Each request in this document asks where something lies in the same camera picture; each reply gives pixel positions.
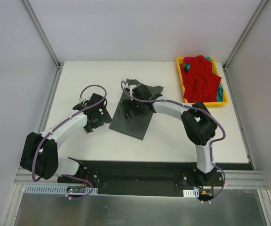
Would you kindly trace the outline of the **dark grey t shirt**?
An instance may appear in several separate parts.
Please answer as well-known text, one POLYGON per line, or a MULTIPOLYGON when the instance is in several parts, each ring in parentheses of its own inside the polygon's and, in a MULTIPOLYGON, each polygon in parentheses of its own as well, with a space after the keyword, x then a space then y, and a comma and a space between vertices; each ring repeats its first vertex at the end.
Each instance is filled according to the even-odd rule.
MULTIPOLYGON (((131 80, 131 79, 126 79, 126 83, 128 85, 142 84, 138 80, 131 80)), ((114 116, 109 128, 119 133, 143 140, 146 134, 146 131, 148 129, 148 126, 150 124, 150 121, 152 119, 152 115, 154 113, 148 114, 146 116, 137 116, 135 118, 127 120, 122 111, 122 99, 124 97, 125 95, 122 92, 122 95, 120 97, 119 103, 117 105, 117 108, 115 110, 115 113, 114 113, 114 116)))

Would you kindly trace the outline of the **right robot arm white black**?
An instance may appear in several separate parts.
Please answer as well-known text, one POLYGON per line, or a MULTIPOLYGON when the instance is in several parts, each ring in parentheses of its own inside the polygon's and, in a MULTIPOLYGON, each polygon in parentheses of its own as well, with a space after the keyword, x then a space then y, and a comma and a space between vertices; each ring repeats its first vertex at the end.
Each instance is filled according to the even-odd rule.
POLYGON ((127 99, 121 102, 121 108, 127 119, 143 116, 146 113, 161 113, 181 120, 188 139, 195 144, 197 165, 196 180, 207 186, 216 172, 211 145, 217 123, 202 102, 187 104, 168 99, 161 94, 153 95, 143 85, 128 85, 121 82, 121 88, 127 99))

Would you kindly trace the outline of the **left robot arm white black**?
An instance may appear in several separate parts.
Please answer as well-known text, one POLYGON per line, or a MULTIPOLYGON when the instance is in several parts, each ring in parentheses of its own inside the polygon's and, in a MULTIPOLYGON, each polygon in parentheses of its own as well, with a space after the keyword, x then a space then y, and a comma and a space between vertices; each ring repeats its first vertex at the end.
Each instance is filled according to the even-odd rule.
POLYGON ((80 183, 84 179, 84 166, 76 159, 60 158, 58 149, 76 131, 84 129, 85 133, 90 133, 110 123, 112 119, 106 107, 107 99, 94 93, 89 100, 75 105, 69 116, 53 128, 29 133, 20 166, 32 173, 35 182, 54 175, 68 175, 72 182, 80 183))

